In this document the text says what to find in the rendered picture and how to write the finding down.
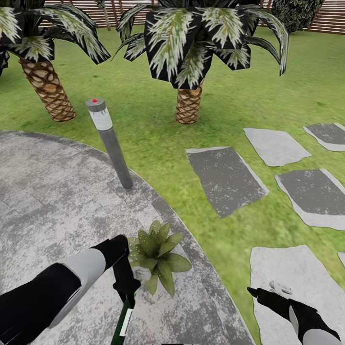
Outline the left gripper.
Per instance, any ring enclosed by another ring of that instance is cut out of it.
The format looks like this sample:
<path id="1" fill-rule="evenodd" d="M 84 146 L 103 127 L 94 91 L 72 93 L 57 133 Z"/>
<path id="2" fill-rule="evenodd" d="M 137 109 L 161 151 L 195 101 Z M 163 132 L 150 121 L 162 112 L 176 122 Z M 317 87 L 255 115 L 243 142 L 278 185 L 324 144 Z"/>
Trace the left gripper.
<path id="1" fill-rule="evenodd" d="M 129 304 L 132 308 L 135 306 L 135 292 L 141 286 L 139 279 L 134 279 L 131 265 L 123 272 L 115 273 L 115 282 L 113 288 L 116 290 L 124 303 L 126 298 L 129 300 Z"/>

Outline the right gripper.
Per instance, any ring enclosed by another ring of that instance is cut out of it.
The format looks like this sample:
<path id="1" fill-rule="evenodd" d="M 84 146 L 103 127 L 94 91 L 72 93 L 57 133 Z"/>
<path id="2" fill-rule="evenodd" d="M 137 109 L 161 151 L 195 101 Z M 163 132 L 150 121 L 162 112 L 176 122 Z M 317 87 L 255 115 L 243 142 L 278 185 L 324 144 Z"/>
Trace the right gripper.
<path id="1" fill-rule="evenodd" d="M 280 299 L 288 300 L 287 298 L 285 298 L 281 295 L 278 295 L 274 292 L 271 293 L 267 290 L 261 289 L 260 287 L 257 289 L 247 287 L 247 290 L 250 292 L 250 294 L 253 297 L 257 298 L 257 302 L 259 302 L 262 305 L 267 306 L 268 308 L 270 308 L 275 313 L 281 315 L 280 312 L 278 311 L 278 303 L 279 303 Z"/>

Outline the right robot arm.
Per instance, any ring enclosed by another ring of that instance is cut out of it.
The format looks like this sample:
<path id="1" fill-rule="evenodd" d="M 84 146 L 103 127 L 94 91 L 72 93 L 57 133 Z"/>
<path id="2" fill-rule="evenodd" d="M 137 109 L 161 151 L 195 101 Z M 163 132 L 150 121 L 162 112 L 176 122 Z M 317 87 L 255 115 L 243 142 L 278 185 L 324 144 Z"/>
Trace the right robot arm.
<path id="1" fill-rule="evenodd" d="M 257 302 L 267 306 L 293 325 L 302 345 L 343 345 L 337 331 L 329 328 L 314 307 L 282 296 L 292 295 L 291 286 L 273 280 L 269 291 L 247 287 Z"/>

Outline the insectifuge atomizer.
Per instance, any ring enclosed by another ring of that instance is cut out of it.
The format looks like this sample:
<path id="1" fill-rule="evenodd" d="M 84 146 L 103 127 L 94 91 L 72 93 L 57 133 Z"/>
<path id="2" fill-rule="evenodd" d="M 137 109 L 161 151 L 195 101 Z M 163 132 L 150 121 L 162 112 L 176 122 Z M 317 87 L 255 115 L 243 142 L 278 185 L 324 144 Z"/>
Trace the insectifuge atomizer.
<path id="1" fill-rule="evenodd" d="M 111 345 L 123 345 L 132 318 L 133 311 L 134 309 L 130 306 L 129 300 L 126 298 L 115 329 L 115 334 L 113 336 Z"/>

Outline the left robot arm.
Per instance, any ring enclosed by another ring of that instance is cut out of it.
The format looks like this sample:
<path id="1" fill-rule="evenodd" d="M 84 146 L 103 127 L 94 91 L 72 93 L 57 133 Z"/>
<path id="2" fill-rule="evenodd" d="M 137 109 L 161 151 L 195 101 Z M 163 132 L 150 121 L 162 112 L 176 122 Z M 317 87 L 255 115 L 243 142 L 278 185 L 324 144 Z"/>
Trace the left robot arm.
<path id="1" fill-rule="evenodd" d="M 49 264 L 25 285 L 1 295 L 0 345 L 32 345 L 43 331 L 61 323 L 111 266 L 114 290 L 134 308 L 139 279 L 152 275 L 149 268 L 131 268 L 129 254 L 126 238 L 118 235 Z"/>

